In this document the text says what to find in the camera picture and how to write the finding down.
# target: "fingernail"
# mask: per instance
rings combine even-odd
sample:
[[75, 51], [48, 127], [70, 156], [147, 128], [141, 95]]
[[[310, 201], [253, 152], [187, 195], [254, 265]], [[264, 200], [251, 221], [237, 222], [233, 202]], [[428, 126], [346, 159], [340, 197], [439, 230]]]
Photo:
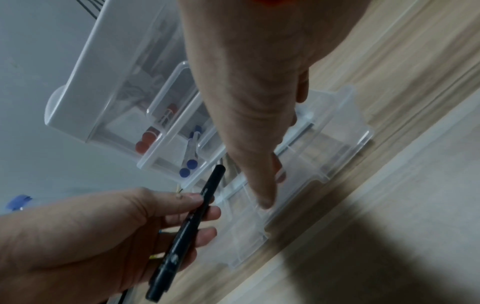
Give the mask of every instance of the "fingernail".
[[256, 202], [262, 209], [270, 209], [274, 205], [274, 202], [264, 198], [257, 198]]
[[187, 193], [185, 195], [191, 198], [191, 200], [195, 203], [204, 201], [204, 197], [201, 196], [200, 193]]

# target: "blue object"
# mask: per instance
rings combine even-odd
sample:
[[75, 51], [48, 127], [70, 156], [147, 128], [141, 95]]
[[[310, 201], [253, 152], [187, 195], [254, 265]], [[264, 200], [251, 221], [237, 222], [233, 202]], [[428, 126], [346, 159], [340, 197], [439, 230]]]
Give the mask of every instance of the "blue object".
[[25, 205], [30, 202], [32, 198], [28, 195], [21, 194], [19, 196], [16, 196], [14, 199], [12, 199], [7, 205], [6, 208], [11, 211], [18, 211], [22, 210]]
[[180, 169], [180, 176], [181, 177], [186, 178], [189, 175], [190, 175], [190, 170], [188, 170], [187, 168]]
[[195, 170], [198, 167], [198, 165], [199, 165], [199, 162], [195, 159], [191, 159], [188, 162], [186, 162], [186, 166], [190, 170]]

